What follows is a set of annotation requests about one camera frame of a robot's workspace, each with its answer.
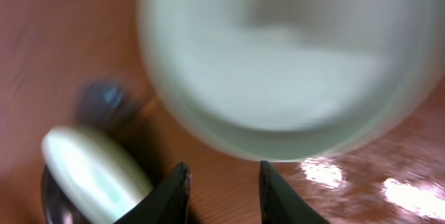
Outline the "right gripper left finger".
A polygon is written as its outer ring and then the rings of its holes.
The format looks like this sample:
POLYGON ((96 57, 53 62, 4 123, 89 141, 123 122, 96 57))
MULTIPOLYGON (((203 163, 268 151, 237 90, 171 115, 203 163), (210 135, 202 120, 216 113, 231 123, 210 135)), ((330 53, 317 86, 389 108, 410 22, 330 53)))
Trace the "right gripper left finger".
POLYGON ((184 162, 115 224, 185 224, 188 222, 191 170, 184 162))

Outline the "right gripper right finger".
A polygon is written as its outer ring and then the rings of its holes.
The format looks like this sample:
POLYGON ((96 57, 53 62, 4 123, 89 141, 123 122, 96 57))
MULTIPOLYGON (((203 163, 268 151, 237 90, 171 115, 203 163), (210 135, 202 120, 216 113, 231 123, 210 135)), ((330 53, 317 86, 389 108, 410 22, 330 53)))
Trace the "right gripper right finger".
POLYGON ((329 224, 267 161, 260 162, 259 197, 262 224, 329 224))

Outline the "mint green plate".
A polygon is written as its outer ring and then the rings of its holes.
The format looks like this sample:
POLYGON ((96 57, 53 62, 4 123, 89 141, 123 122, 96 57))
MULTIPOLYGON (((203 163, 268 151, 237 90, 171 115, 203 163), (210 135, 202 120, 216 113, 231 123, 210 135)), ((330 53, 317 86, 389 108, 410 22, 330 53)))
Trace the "mint green plate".
POLYGON ((98 131, 57 126, 41 150, 56 183, 91 223, 118 221, 154 188, 136 161, 98 131))
POLYGON ((167 110, 242 159, 369 143, 444 73, 444 0, 137 0, 136 14, 167 110))

